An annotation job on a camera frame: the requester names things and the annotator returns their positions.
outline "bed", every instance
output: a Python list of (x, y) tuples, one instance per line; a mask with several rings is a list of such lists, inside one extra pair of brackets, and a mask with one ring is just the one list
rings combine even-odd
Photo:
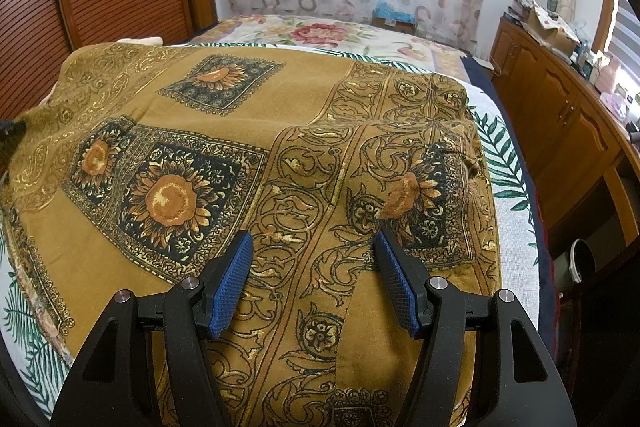
[[(379, 64), (410, 74), (437, 73), (462, 83), (466, 90), (468, 116), (478, 129), (478, 137), (486, 159), (486, 162), (481, 162), (479, 179), (483, 180), (494, 199), (497, 232), (493, 246), (488, 247), (497, 251), (499, 238), (501, 286), (516, 293), (532, 322), (538, 325), (545, 345), (551, 353), (554, 352), (556, 294), (552, 285), (551, 262), (545, 245), (545, 231), (538, 213), (535, 188), (514, 139), (511, 124), (491, 82), (482, 68), (465, 52), (372, 26), (317, 18), (269, 15), (234, 17), (206, 30), (190, 42), (174, 47), (177, 50), (180, 48), (196, 48), (194, 53), (202, 57), (206, 57), (207, 54), (234, 53), (233, 50), (242, 48), (248, 50), (236, 53), (251, 54), (263, 50), (260, 53), (267, 54), (274, 50), (274, 54), (277, 52), (286, 57), (333, 55), (342, 60)], [(306, 58), (297, 60), (304, 63)], [(174, 90), (168, 97), (177, 102), (184, 102), (183, 92)], [(140, 115), (144, 114), (145, 109), (140, 108)], [(3, 219), (6, 224), (8, 219), (15, 217), (8, 216), (5, 211)], [(18, 239), (24, 241), (25, 248), (29, 248), (27, 237)], [(15, 233), (7, 234), (0, 228), (0, 331), (6, 350), (26, 388), (44, 415), (50, 416), (73, 357), (68, 350), (56, 346), (55, 341), (47, 341), (51, 341), (55, 336), (52, 333), (61, 329), (60, 325), (57, 328), (48, 325), (47, 330), (47, 324), (43, 322), (42, 316), (38, 315), (40, 310), (37, 309), (37, 304), (34, 304), (38, 302), (37, 299), (25, 297), (25, 285), (20, 284), (20, 275), (17, 274), (20, 267), (15, 266), (15, 259), (12, 260), (10, 256), (9, 249), (12, 245), (8, 243), (11, 241), (16, 241)], [(95, 303), (100, 309), (103, 305), (103, 302)], [(62, 317), (63, 328), (73, 327), (70, 322), (65, 323), (69, 318)], [(297, 367), (301, 373), (305, 370), (304, 361), (296, 359), (290, 364), (293, 364), (291, 367)], [(350, 399), (371, 401), (370, 397), (361, 395), (356, 398), (338, 396), (334, 401), (348, 403)], [(383, 414), (380, 407), (376, 410)], [(463, 418), (463, 408), (459, 418)]]

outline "floral bedding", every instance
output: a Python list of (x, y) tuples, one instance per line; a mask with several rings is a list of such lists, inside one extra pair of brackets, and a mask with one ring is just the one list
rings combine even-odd
[(468, 82), (466, 52), (374, 26), (294, 15), (240, 15), (222, 21), (192, 43), (261, 42), (374, 55)]

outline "red peony print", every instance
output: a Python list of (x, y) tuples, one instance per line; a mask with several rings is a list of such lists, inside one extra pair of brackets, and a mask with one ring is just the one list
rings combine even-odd
[(317, 44), (327, 48), (336, 48), (344, 40), (347, 30), (335, 24), (315, 23), (291, 32), (291, 38), (303, 44)]

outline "cardboard box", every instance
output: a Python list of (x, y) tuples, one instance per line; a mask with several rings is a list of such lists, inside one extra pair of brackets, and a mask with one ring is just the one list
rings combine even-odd
[(383, 19), (382, 17), (373, 17), (371, 22), (376, 28), (384, 28), (393, 32), (406, 33), (415, 35), (417, 26), (408, 22), (397, 21), (395, 19)]
[(553, 28), (550, 30), (543, 28), (535, 10), (532, 10), (529, 13), (527, 25), (536, 33), (536, 35), (540, 36), (541, 39), (548, 42), (556, 50), (561, 51), (567, 57), (571, 57), (577, 44), (563, 31), (561, 31), (560, 28)]

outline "brown patterned blanket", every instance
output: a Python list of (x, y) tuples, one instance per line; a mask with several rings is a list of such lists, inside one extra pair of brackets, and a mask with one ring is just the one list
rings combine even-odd
[[(291, 50), (78, 50), (49, 105), (24, 115), (2, 188), (20, 288), (71, 361), (118, 289), (166, 291), (247, 229), (249, 277), (230, 329), (208, 344), (234, 424), (390, 426), (420, 342), (398, 325), (370, 253), (378, 220), (460, 289), (500, 287), (465, 100), (438, 74)], [(469, 333), (452, 425), (473, 352)], [(154, 358), (175, 424), (161, 339)]]

